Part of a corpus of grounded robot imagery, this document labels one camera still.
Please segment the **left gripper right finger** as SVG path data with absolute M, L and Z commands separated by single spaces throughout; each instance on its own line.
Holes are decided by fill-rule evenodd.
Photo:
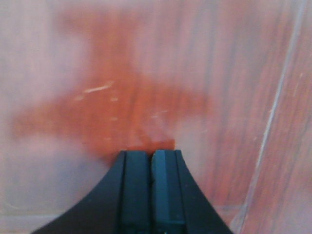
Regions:
M 180 150 L 152 157 L 152 233 L 230 234 L 192 177 Z

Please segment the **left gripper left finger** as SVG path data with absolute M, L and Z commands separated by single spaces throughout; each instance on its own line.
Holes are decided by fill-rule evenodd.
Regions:
M 151 233 L 150 168 L 144 151 L 121 151 L 103 179 L 36 234 Z

